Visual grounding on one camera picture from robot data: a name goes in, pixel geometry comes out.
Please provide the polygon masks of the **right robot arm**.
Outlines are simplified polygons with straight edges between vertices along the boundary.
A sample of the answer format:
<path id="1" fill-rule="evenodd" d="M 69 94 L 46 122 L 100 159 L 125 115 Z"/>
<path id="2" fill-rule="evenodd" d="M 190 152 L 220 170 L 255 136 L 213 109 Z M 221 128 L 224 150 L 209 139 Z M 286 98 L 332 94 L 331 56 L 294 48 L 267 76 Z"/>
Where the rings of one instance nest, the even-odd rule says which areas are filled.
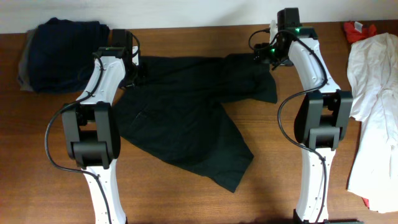
<path id="1" fill-rule="evenodd" d="M 302 151 L 300 197 L 293 221 L 329 223 L 330 169 L 336 149 L 346 133 L 352 94 L 341 90 L 331 77 L 314 28 L 298 22 L 278 24 L 272 21 L 264 32 L 270 35 L 270 41 L 251 47 L 256 59 L 274 67 L 293 65 L 303 86 L 302 91 L 284 100 L 277 111 L 277 122 L 281 123 L 287 102 L 303 97 L 294 121 L 294 137 L 282 131 L 284 137 Z"/>

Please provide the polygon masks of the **black t-shirt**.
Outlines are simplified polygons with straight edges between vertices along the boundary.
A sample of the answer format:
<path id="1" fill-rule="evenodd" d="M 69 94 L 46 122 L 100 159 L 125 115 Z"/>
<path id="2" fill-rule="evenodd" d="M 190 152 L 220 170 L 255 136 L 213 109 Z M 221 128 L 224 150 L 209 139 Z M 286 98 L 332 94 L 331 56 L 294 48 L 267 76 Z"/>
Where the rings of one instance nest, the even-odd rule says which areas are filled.
<path id="1" fill-rule="evenodd" d="M 119 133 L 158 159 L 234 192 L 254 156 L 224 104 L 277 102 L 269 65 L 251 54 L 155 57 L 114 105 Z"/>

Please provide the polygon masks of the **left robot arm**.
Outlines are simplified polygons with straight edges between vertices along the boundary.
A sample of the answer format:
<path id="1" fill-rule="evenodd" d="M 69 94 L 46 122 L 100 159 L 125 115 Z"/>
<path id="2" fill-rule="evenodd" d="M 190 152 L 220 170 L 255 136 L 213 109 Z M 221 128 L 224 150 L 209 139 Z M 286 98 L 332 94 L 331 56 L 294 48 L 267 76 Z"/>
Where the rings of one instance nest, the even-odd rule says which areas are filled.
<path id="1" fill-rule="evenodd" d="M 127 223 L 116 180 L 121 138 L 112 104 L 118 88 L 137 77 L 139 47 L 100 47 L 93 73 L 76 99 L 62 112 L 69 157 L 90 190 L 96 223 Z"/>

